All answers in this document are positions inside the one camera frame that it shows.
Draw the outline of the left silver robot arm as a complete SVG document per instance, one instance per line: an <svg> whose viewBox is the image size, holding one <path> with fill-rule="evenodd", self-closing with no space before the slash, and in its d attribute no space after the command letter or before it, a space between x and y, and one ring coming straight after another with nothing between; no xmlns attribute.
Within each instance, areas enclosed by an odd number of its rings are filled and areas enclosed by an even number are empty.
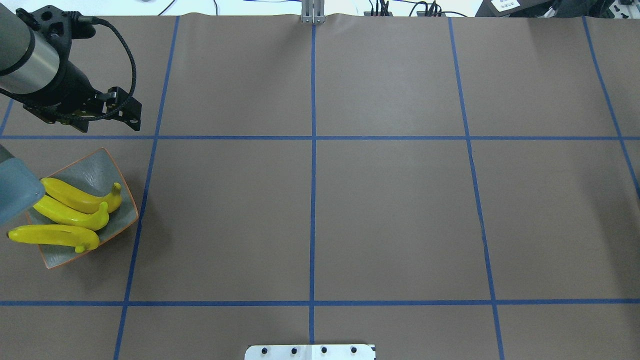
<svg viewBox="0 0 640 360"><path fill-rule="evenodd" d="M135 132L142 104L135 99L137 64L121 32L110 21L55 6L34 11L1 7L1 93L48 125L60 123L86 133L89 124L115 120ZM70 60L74 40L91 39L96 26L110 29L131 67L130 89L102 92Z"/></svg>

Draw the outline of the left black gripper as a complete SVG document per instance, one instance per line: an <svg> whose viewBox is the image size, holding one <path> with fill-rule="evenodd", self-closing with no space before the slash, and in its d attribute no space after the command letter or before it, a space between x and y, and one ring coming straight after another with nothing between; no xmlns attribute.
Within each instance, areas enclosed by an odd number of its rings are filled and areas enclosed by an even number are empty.
<svg viewBox="0 0 640 360"><path fill-rule="evenodd" d="M27 103L22 107L48 125L60 123L82 133L89 132L89 117L103 116L105 112L113 113L107 119L124 123L135 132L141 130L143 107L140 101L118 86L103 94L103 102L96 99L99 94L89 78L66 60L50 84L24 96ZM58 116L54 112L71 117Z"/></svg>

